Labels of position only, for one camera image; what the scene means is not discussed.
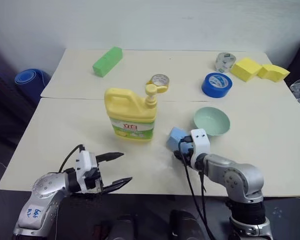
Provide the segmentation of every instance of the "bottle label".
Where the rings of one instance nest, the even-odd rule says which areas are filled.
[[[155,122],[132,122],[110,118],[115,134],[128,139],[149,140],[153,136]]]

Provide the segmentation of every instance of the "blue yoga mat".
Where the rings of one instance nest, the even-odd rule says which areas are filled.
[[[40,94],[50,81],[50,77],[39,69],[28,69],[19,72],[14,82],[18,88],[35,104],[40,101]]]

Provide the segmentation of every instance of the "tape roll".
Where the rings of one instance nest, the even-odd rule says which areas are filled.
[[[154,84],[158,87],[158,93],[164,93],[169,88],[169,78],[164,74],[153,75],[146,84]]]
[[[215,69],[219,73],[230,72],[233,64],[236,61],[236,57],[228,52],[221,52],[215,60]]]
[[[209,73],[201,86],[202,91],[212,98],[224,97],[232,87],[231,79],[222,73]]]

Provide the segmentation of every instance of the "yellow sponge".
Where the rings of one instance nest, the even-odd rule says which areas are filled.
[[[258,76],[262,79],[270,79],[279,82],[285,79],[290,72],[282,67],[273,64],[263,64]]]
[[[262,66],[260,64],[248,57],[245,57],[236,62],[230,72],[241,80],[247,82],[257,75],[261,68]]]

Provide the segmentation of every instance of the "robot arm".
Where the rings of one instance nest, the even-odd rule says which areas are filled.
[[[210,153],[210,142],[203,129],[194,129],[182,142],[192,143],[193,149],[184,154],[185,162],[192,169],[204,173],[212,182],[226,188],[232,212],[231,239],[249,237],[272,240],[270,222],[263,205],[264,178],[259,169],[251,164],[240,164]],[[180,159],[180,153],[174,155]]]
[[[75,162],[75,169],[69,168],[62,173],[48,173],[40,177],[34,183],[31,196],[20,212],[13,230],[14,238],[46,238],[60,202],[72,193],[87,193],[89,189],[95,188],[97,193],[106,194],[122,188],[132,177],[104,186],[99,170],[100,162],[114,160],[122,155],[120,152],[110,152],[95,156],[83,148]]]

